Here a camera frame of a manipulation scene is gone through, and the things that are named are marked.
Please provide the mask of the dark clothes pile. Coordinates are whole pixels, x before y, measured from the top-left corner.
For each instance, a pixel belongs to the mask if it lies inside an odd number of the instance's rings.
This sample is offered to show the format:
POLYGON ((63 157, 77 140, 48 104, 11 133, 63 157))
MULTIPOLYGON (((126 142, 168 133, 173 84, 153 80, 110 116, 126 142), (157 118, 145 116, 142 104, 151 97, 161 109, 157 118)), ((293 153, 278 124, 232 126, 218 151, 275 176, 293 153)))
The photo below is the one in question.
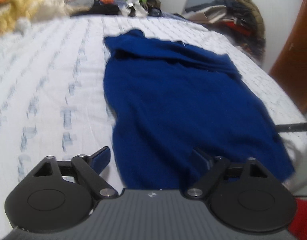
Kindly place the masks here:
POLYGON ((71 17, 85 15, 121 15, 116 4, 104 3, 100 0, 64 0, 67 5, 73 8, 71 17))

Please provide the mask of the red cloth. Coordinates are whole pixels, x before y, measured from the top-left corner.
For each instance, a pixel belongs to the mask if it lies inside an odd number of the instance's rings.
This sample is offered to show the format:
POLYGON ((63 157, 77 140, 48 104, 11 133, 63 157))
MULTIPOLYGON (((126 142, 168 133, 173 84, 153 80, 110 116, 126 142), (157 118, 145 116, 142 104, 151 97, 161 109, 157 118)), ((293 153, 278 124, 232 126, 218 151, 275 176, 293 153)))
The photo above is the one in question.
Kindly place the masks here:
POLYGON ((296 215, 288 227, 289 232, 299 240, 307 240, 307 200, 296 199, 296 215))

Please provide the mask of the green and white items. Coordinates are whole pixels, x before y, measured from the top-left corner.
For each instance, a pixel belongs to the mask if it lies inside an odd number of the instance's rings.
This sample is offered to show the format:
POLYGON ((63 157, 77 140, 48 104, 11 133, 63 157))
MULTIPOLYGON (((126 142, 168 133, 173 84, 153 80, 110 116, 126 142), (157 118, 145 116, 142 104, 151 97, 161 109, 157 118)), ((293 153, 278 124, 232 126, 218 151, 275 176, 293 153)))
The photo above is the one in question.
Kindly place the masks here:
POLYGON ((127 17, 162 17, 159 0, 114 0, 122 16, 127 17))

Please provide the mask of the white script-print bed sheet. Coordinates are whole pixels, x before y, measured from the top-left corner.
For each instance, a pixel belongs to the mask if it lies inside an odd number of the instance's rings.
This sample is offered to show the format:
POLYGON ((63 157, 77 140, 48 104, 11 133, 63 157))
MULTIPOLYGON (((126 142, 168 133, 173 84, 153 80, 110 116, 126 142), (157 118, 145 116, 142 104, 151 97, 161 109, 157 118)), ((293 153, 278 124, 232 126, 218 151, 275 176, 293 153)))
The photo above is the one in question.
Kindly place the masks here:
POLYGON ((103 78, 104 37, 140 29, 148 38, 181 41, 227 54, 276 124, 305 117, 279 85, 221 34, 171 18, 85 16, 23 23, 0 37, 0 239, 11 225, 4 202, 45 156, 68 160, 112 144, 114 118, 103 78))

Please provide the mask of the yellow crumpled blanket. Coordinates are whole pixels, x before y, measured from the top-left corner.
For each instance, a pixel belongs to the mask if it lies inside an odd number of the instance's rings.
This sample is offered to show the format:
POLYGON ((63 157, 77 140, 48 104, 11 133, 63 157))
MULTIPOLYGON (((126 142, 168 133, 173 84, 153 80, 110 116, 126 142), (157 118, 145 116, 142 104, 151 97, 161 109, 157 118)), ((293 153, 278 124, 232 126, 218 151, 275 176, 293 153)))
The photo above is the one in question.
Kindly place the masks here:
POLYGON ((72 12, 64 0, 0 0, 0 35, 14 31, 19 18, 41 22, 72 12))

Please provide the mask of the olive fur-hood jacket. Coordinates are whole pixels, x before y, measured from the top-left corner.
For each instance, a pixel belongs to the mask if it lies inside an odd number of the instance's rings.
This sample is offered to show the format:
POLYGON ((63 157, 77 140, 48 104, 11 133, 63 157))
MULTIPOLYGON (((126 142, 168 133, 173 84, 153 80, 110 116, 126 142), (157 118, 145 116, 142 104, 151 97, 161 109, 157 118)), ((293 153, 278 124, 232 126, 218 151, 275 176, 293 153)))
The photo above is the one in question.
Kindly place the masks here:
POLYGON ((265 22, 259 8, 252 0, 226 0, 233 8, 238 24, 248 30, 242 47, 259 62, 263 63, 266 48, 265 22))

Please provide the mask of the brown wooden door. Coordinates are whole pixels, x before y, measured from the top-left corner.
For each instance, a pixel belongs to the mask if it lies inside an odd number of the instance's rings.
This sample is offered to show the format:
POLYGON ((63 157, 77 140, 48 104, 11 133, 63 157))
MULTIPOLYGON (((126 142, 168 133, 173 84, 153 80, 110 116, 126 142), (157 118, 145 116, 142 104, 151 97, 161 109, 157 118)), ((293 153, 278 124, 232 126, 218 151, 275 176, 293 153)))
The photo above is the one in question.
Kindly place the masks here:
POLYGON ((303 0, 290 36, 269 75, 301 113, 307 113, 307 0, 303 0))

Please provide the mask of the blue knit sweater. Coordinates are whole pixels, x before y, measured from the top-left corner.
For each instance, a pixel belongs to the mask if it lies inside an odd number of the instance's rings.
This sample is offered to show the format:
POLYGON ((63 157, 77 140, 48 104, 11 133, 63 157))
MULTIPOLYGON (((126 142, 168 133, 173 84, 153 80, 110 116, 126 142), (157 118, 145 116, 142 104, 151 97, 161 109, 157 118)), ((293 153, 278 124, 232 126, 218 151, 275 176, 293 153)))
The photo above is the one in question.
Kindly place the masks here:
POLYGON ((234 163, 254 157, 278 180, 294 172, 264 103, 227 55, 133 29, 104 39, 113 151, 129 189, 189 187, 206 172, 194 148, 234 163))

